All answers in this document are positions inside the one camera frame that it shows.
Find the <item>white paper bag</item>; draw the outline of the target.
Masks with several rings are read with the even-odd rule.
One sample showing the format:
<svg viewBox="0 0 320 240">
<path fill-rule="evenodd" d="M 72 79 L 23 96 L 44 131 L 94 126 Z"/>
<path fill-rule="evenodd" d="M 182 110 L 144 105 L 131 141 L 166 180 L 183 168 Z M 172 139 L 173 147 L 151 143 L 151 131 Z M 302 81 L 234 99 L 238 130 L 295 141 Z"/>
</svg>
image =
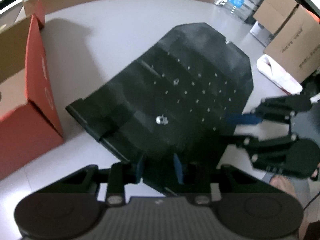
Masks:
<svg viewBox="0 0 320 240">
<path fill-rule="evenodd" d="M 261 74 L 272 81 L 276 86 L 287 94 L 299 94 L 303 87 L 296 81 L 281 65 L 272 57 L 264 54 L 256 63 L 257 69 Z"/>
</svg>

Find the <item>small cardboard box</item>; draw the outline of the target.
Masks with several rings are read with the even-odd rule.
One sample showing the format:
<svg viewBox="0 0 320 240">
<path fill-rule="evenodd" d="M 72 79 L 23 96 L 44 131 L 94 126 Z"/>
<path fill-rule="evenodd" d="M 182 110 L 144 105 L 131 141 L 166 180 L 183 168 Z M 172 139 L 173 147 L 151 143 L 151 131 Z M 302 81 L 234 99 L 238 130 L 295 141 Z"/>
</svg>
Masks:
<svg viewBox="0 0 320 240">
<path fill-rule="evenodd" d="M 253 18 L 271 34 L 275 34 L 297 5 L 296 0 L 263 0 Z"/>
</svg>

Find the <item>person's bare foot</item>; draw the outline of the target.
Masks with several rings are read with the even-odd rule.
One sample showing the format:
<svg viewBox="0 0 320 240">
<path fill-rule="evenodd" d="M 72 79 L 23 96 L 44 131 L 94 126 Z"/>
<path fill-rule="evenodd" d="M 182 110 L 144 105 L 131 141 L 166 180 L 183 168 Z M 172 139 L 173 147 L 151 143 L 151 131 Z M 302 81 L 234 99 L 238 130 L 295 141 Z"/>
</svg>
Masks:
<svg viewBox="0 0 320 240">
<path fill-rule="evenodd" d="M 269 184 L 295 198 L 297 198 L 295 188 L 291 181 L 284 176 L 276 175 L 270 179 Z"/>
</svg>

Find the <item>white small box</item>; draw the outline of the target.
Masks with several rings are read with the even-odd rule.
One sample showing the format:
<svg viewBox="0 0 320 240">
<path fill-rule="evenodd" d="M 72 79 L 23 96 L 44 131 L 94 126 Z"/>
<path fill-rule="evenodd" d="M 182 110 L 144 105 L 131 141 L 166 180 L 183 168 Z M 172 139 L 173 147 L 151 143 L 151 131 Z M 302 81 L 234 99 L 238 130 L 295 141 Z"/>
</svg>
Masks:
<svg viewBox="0 0 320 240">
<path fill-rule="evenodd" d="M 274 38 L 274 35 L 258 21 L 255 22 L 249 33 L 253 35 L 264 47 L 267 47 Z"/>
</svg>

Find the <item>red cardboard shoe box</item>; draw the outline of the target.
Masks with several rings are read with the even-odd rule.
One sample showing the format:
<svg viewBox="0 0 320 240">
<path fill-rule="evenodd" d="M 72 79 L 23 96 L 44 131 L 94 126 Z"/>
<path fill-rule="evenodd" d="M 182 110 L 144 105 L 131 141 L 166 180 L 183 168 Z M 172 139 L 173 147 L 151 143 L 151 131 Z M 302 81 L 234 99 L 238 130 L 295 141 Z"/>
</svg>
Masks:
<svg viewBox="0 0 320 240">
<path fill-rule="evenodd" d="M 63 143 L 41 30 L 40 2 L 1 31 L 1 178 Z"/>
</svg>

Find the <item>large cardboard box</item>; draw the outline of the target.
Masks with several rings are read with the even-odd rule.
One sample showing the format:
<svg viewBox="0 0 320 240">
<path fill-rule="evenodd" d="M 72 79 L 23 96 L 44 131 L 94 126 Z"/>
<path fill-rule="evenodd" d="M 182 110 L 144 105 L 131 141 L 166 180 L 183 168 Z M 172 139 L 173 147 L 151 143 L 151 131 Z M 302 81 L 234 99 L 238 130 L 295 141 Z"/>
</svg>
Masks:
<svg viewBox="0 0 320 240">
<path fill-rule="evenodd" d="M 299 5 L 264 53 L 299 83 L 319 67 L 319 22 Z"/>
</svg>

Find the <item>black shopping bag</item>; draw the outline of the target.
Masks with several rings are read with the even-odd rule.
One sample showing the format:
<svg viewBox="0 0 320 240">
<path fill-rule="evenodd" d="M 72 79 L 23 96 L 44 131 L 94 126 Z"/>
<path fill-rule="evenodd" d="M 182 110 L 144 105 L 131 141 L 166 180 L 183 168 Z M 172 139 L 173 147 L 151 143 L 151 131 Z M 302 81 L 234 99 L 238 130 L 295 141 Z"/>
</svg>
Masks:
<svg viewBox="0 0 320 240">
<path fill-rule="evenodd" d="M 143 161 L 143 181 L 181 195 L 174 156 L 216 168 L 253 91 L 249 57 L 206 23 L 178 25 L 110 81 L 66 111 L 124 163 Z"/>
</svg>

